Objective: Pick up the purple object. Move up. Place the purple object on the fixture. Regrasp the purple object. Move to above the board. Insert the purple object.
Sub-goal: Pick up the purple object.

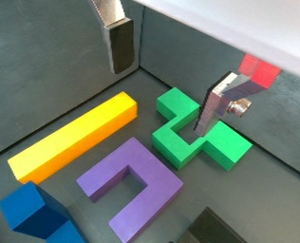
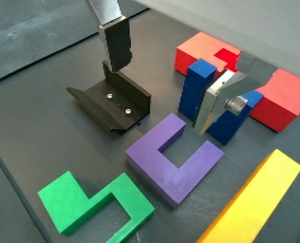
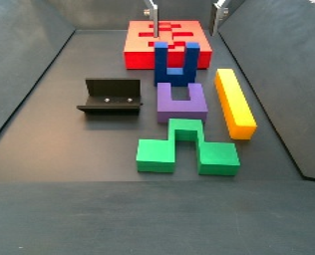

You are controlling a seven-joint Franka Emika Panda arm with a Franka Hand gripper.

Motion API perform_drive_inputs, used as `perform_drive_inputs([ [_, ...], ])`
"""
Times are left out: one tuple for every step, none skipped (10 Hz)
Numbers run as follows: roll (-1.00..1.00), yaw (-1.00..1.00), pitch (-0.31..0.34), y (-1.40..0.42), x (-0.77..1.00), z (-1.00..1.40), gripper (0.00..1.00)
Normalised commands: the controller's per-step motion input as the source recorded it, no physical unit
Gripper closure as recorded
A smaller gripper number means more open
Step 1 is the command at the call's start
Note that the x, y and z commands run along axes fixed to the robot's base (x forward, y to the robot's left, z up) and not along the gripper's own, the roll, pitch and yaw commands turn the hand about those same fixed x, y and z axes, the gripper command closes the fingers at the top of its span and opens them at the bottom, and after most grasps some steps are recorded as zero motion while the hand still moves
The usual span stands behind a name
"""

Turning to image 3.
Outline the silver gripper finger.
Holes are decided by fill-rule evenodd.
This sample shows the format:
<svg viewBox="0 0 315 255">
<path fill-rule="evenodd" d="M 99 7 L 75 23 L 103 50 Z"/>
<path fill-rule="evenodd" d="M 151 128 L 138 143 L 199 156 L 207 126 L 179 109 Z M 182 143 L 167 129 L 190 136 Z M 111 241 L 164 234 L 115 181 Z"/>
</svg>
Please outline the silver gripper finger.
<svg viewBox="0 0 315 255">
<path fill-rule="evenodd" d="M 227 14 L 227 3 L 229 0 L 216 0 L 211 4 L 210 9 L 210 22 L 208 22 L 208 34 L 214 35 L 218 27 L 218 22 L 222 20 Z"/>
<path fill-rule="evenodd" d="M 144 0 L 147 8 L 143 10 L 144 15 L 154 22 L 154 37 L 158 37 L 158 5 L 154 3 L 154 0 Z"/>
</svg>

